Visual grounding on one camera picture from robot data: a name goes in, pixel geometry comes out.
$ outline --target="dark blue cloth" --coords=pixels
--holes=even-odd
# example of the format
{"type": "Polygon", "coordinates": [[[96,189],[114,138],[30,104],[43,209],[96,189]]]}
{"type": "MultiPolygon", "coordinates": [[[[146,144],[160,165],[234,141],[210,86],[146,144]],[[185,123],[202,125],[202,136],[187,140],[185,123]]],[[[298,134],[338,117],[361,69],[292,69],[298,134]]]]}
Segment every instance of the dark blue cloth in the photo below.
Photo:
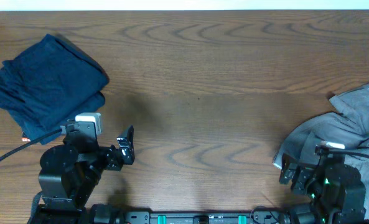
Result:
{"type": "MultiPolygon", "coordinates": [[[[104,105],[100,90],[108,83],[102,68],[87,55],[47,34],[42,41],[0,69],[0,108],[29,139],[59,128],[67,119],[104,105]]],[[[41,141],[54,140],[59,134],[41,141]]]]}

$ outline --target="white background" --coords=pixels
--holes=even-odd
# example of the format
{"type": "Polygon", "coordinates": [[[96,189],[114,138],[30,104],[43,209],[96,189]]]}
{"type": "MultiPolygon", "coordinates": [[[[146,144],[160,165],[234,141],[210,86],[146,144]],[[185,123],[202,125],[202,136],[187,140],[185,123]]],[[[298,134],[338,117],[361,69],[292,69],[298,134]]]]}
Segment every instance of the white background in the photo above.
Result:
{"type": "Polygon", "coordinates": [[[369,0],[0,0],[0,11],[369,9],[369,0]]]}

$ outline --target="wooden table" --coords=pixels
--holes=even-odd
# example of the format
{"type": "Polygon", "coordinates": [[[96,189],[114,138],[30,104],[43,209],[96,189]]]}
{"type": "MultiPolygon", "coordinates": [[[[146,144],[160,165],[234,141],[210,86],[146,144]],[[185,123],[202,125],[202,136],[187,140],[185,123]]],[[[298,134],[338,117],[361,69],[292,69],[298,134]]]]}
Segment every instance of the wooden table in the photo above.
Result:
{"type": "MultiPolygon", "coordinates": [[[[304,198],[272,159],[326,99],[369,83],[369,11],[0,12],[0,68],[59,34],[106,70],[100,145],[134,125],[136,161],[105,172],[87,205],[251,210],[304,198]]],[[[0,223],[26,223],[40,191],[32,146],[0,163],[0,223]]],[[[0,156],[22,144],[0,109],[0,156]]]]}

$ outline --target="crumpled cloth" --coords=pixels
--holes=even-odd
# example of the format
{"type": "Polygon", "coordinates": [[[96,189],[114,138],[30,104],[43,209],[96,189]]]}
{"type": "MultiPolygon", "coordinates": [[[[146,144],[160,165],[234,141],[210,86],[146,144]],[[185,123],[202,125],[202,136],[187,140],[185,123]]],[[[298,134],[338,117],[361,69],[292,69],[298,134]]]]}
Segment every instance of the crumpled cloth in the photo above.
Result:
{"type": "MultiPolygon", "coordinates": [[[[357,149],[356,152],[369,155],[369,84],[333,96],[329,101],[339,114],[323,114],[298,126],[282,143],[273,161],[275,166],[281,168],[284,153],[295,159],[300,158],[302,150],[310,157],[315,156],[315,145],[322,140],[341,143],[346,149],[357,149]]],[[[369,219],[369,159],[346,156],[345,164],[356,167],[361,173],[367,190],[365,218],[369,219]]]]}
{"type": "MultiPolygon", "coordinates": [[[[31,140],[105,103],[100,90],[108,79],[102,68],[50,34],[2,64],[0,108],[8,110],[31,140]]],[[[47,144],[58,136],[41,143],[47,144]]]]}

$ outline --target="gray cloth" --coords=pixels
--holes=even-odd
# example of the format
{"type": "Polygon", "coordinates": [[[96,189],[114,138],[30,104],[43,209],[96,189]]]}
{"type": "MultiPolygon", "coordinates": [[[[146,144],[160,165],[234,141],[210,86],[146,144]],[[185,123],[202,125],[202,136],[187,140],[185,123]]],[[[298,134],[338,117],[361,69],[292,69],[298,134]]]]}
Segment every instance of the gray cloth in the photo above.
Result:
{"type": "MultiPolygon", "coordinates": [[[[284,140],[274,158],[276,167],[281,168],[284,153],[299,159],[301,151],[306,151],[310,160],[317,162],[314,148],[321,140],[341,143],[346,149],[357,149],[356,152],[369,155],[369,84],[334,96],[329,101],[339,114],[323,114],[298,126],[284,140]]],[[[367,190],[365,218],[369,219],[369,159],[346,156],[345,163],[361,173],[367,190]]]]}

